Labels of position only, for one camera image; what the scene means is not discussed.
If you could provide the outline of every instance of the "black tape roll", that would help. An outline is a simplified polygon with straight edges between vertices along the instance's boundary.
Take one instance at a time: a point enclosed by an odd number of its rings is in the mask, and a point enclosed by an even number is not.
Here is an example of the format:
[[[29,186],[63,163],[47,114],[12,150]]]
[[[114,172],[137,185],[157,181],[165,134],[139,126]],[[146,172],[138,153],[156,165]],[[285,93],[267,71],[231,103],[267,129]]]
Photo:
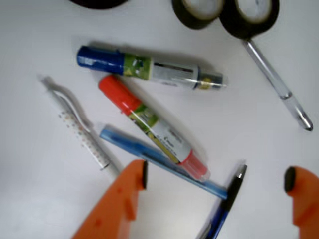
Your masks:
[[[210,19],[200,19],[199,17],[196,17],[193,15],[184,5],[183,0],[172,0],[172,5],[174,12],[178,19],[183,23],[185,26],[194,29],[199,30],[207,27],[211,22],[213,22],[215,19],[218,18],[219,14],[222,11],[222,6],[220,10],[216,13],[215,16],[213,16]]]
[[[127,0],[70,0],[80,6],[91,9],[108,9],[119,6]]]
[[[239,9],[238,0],[226,0],[223,12],[219,16],[224,28],[234,37],[247,40],[269,30],[279,14],[279,0],[271,0],[271,11],[264,21],[249,21]]]

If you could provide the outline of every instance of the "blue marker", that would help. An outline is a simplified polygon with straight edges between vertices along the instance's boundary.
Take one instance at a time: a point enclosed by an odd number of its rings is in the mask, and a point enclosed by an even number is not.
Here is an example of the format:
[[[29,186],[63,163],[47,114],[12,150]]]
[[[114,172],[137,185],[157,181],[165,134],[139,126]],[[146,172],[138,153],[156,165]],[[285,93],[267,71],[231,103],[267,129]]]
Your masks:
[[[111,130],[104,129],[100,133],[100,138],[110,142],[117,147],[125,150],[126,152],[133,154],[139,158],[145,159],[162,169],[165,169],[176,176],[206,190],[207,192],[214,194],[221,199],[227,199],[227,192],[224,188],[215,185],[210,180],[205,182],[199,182],[194,180],[185,170],[172,164],[168,158],[166,158],[161,153],[157,152],[149,146],[144,146],[137,141],[127,138],[119,133],[115,133]]]
[[[226,86],[224,76],[203,72],[196,64],[181,64],[153,57],[137,56],[120,51],[108,51],[82,46],[76,57],[79,66],[137,77],[171,86],[211,90]]]

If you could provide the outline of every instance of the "tape roll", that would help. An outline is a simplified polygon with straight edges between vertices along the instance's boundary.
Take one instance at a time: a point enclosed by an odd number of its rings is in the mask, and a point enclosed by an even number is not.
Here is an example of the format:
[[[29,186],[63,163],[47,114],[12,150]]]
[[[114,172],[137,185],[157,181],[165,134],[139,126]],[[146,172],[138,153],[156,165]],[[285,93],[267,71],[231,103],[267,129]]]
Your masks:
[[[247,40],[269,30],[279,14],[279,0],[226,0],[219,16],[234,37]]]
[[[127,0],[70,0],[80,6],[91,9],[108,9],[119,6]]]
[[[178,19],[191,29],[203,29],[219,17],[224,0],[172,0]]]

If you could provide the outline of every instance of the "metal pen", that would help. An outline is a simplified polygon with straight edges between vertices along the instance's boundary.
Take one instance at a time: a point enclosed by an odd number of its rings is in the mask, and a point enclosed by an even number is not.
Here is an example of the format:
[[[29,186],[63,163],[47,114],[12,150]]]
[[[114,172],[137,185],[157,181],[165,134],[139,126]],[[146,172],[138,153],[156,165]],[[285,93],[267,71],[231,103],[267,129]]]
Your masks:
[[[305,130],[312,131],[314,126],[308,115],[305,113],[302,106],[299,104],[293,93],[288,89],[284,81],[274,70],[271,64],[263,56],[260,50],[257,48],[253,40],[244,41],[244,46],[247,49],[249,55],[254,59],[260,70],[264,73],[272,86],[277,91],[280,99],[283,100],[290,113],[295,117]]]
[[[59,117],[79,139],[81,145],[92,154],[101,169],[107,172],[109,179],[113,181],[120,174],[119,169],[93,138],[91,135],[92,130],[81,118],[81,114],[71,98],[61,91],[57,85],[53,84],[49,78],[42,80],[42,83],[47,88],[48,96],[55,102],[54,105],[57,108]]]

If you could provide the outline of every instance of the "red marker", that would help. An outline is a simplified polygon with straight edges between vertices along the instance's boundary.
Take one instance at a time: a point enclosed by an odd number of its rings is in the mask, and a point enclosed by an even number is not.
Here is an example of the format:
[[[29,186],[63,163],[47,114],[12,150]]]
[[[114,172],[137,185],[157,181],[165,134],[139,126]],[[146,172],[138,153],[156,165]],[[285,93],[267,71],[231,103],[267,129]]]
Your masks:
[[[160,119],[113,75],[103,78],[100,90],[126,114],[175,164],[194,179],[206,181],[207,167],[194,155],[189,145],[168,123]]]

